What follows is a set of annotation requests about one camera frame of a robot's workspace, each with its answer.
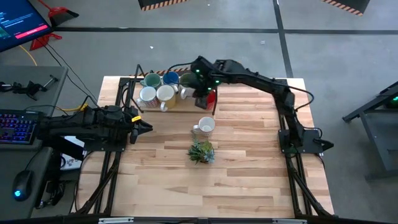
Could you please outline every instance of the gray floor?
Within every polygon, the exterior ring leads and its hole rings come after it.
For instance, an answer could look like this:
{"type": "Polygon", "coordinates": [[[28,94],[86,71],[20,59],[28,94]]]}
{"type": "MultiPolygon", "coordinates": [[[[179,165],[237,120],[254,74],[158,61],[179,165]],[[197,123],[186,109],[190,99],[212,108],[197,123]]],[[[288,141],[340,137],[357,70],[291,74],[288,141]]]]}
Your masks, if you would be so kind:
{"type": "MultiPolygon", "coordinates": [[[[47,2],[81,14],[65,26],[277,28],[272,0],[190,0],[148,12],[142,12],[132,0],[47,2]]],[[[398,1],[373,0],[363,17],[317,0],[279,0],[279,4],[285,29],[398,29],[398,1]]],[[[37,7],[46,13],[42,6],[37,7]]],[[[95,95],[105,75],[134,73],[137,63],[146,70],[162,70],[197,55],[212,60],[233,58],[265,76],[286,77],[278,34],[57,34],[63,39],[50,43],[95,95]]],[[[304,78],[315,95],[311,104],[315,125],[323,129],[325,139],[335,143],[324,158],[335,213],[344,218],[397,222],[398,180],[365,181],[364,175],[380,170],[381,164],[362,124],[356,120],[345,124],[341,117],[397,81],[398,35],[289,34],[286,40],[294,77],[304,78]]],[[[45,49],[32,55],[39,65],[57,65],[45,49]]],[[[0,54],[0,65],[31,64],[20,48],[0,54]]],[[[82,99],[83,94],[66,83],[58,105],[72,108],[82,99]]],[[[71,199],[72,195],[64,198],[64,209],[58,213],[68,212],[71,199]]]]}

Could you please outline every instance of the green mug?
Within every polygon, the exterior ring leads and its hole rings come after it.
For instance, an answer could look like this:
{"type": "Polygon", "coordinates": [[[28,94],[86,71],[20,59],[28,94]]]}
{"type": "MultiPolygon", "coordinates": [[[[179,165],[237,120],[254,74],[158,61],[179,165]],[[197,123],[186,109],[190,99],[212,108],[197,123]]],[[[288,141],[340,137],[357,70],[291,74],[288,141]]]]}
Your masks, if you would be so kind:
{"type": "Polygon", "coordinates": [[[140,81],[140,84],[144,87],[150,86],[158,89],[162,85],[162,79],[160,78],[160,75],[156,73],[150,73],[145,76],[144,80],[140,81]]]}

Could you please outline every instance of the monitor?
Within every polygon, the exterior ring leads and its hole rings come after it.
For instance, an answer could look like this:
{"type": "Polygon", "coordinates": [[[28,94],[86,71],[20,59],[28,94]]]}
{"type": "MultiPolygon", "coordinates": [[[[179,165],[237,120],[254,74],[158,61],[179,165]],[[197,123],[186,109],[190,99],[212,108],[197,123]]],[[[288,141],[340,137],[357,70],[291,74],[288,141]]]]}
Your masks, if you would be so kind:
{"type": "Polygon", "coordinates": [[[28,0],[0,0],[0,52],[52,32],[28,0]]]}

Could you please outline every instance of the computer keyboard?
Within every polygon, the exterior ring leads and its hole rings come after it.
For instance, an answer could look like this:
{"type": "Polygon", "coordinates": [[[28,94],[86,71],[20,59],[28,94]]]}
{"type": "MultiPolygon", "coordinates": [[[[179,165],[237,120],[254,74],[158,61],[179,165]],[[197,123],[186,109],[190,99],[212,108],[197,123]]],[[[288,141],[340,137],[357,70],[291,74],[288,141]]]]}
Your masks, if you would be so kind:
{"type": "Polygon", "coordinates": [[[0,110],[0,144],[32,144],[42,112],[0,110]]]}

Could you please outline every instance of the wooden table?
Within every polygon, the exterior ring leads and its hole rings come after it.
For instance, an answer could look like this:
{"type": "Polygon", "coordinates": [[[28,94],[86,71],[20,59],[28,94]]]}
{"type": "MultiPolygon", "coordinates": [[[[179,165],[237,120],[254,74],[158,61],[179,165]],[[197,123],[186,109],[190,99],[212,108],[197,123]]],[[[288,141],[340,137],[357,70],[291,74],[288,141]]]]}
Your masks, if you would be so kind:
{"type": "MultiPolygon", "coordinates": [[[[100,106],[114,104],[119,78],[104,77],[100,106]]],[[[290,78],[288,84],[305,89],[301,78],[290,78]]],[[[308,101],[305,93],[292,91],[296,106],[308,101]]],[[[209,138],[216,160],[195,165],[186,153],[192,144],[190,130],[202,116],[208,114],[142,114],[154,130],[140,135],[122,154],[112,216],[294,217],[285,158],[277,141],[279,120],[273,97],[244,85],[221,85],[216,129],[209,138]]],[[[309,106],[298,111],[298,118],[304,126],[313,126],[309,106]]],[[[85,161],[79,206],[98,185],[103,157],[103,152],[94,152],[85,161]]],[[[309,189],[333,213],[321,161],[310,154],[302,157],[309,189]]],[[[300,190],[298,195],[304,212],[300,190]]]]}

